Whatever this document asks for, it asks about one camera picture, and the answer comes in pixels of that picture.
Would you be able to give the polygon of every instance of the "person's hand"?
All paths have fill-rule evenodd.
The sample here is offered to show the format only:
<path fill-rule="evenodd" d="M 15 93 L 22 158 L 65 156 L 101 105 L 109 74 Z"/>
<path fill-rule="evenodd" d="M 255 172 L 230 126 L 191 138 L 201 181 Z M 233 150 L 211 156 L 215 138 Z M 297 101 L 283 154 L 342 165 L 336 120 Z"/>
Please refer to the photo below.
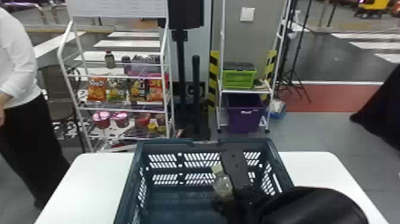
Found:
<path fill-rule="evenodd" d="M 4 125 L 4 122 L 5 122 L 4 108 L 0 106 L 0 127 Z"/>
<path fill-rule="evenodd" d="M 4 125 L 5 113 L 4 105 L 11 99 L 11 96 L 0 91 L 0 127 Z"/>

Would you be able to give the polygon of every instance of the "snack bag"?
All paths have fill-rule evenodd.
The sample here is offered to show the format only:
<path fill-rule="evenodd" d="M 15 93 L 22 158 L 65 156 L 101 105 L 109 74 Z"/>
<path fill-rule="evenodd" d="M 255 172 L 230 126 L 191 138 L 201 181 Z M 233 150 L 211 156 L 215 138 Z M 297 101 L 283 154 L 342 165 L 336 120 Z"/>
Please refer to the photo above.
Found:
<path fill-rule="evenodd" d="M 165 87 L 169 86 L 168 74 L 165 74 Z M 149 93 L 147 101 L 162 101 L 163 100 L 163 83 L 161 79 L 149 79 Z"/>
<path fill-rule="evenodd" d="M 125 79 L 109 79 L 108 86 L 110 92 L 107 100 L 125 100 L 126 98 L 126 80 Z"/>
<path fill-rule="evenodd" d="M 87 100 L 105 101 L 106 83 L 106 78 L 89 78 L 89 86 L 87 87 Z"/>
<path fill-rule="evenodd" d="M 148 91 L 147 80 L 130 80 L 129 98 L 131 102 L 146 101 Z"/>

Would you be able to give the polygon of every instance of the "yellow and black striped tape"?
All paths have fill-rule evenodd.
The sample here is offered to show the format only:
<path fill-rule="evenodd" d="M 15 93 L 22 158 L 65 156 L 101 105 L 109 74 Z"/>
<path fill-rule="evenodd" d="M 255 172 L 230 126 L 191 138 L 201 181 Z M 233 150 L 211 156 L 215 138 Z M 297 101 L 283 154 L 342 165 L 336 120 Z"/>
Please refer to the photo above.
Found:
<path fill-rule="evenodd" d="M 271 50 L 268 52 L 268 56 L 267 56 L 267 61 L 265 64 L 265 70 L 264 70 L 264 78 L 267 79 L 268 84 L 270 84 L 271 88 L 272 88 L 272 81 L 273 81 L 273 77 L 274 77 L 274 69 L 275 69 L 275 57 L 276 57 L 276 50 Z M 266 100 L 268 97 L 268 94 L 262 94 L 261 95 L 261 100 Z"/>
<path fill-rule="evenodd" d="M 220 53 L 218 51 L 210 52 L 210 72 L 208 81 L 208 111 L 215 111 L 215 105 L 217 104 L 217 85 L 218 85 L 218 60 L 220 59 Z"/>

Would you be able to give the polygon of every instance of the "white board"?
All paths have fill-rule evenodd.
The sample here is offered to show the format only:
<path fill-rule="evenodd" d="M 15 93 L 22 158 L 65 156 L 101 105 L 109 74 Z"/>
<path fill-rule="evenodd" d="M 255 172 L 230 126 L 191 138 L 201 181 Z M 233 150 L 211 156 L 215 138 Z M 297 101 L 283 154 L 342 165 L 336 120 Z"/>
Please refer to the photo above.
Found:
<path fill-rule="evenodd" d="M 82 17 L 166 17 L 167 0 L 67 0 L 68 13 Z"/>

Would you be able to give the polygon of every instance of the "pink cup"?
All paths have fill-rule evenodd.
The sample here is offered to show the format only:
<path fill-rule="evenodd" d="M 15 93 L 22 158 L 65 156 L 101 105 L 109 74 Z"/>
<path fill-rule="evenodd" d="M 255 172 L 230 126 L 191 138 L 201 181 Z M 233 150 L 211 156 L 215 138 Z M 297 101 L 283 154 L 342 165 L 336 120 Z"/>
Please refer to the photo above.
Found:
<path fill-rule="evenodd" d="M 100 111 L 92 116 L 96 126 L 100 129 L 106 129 L 110 126 L 110 112 Z"/>
<path fill-rule="evenodd" d="M 129 125 L 129 118 L 126 112 L 114 113 L 113 119 L 118 127 L 128 127 Z"/>

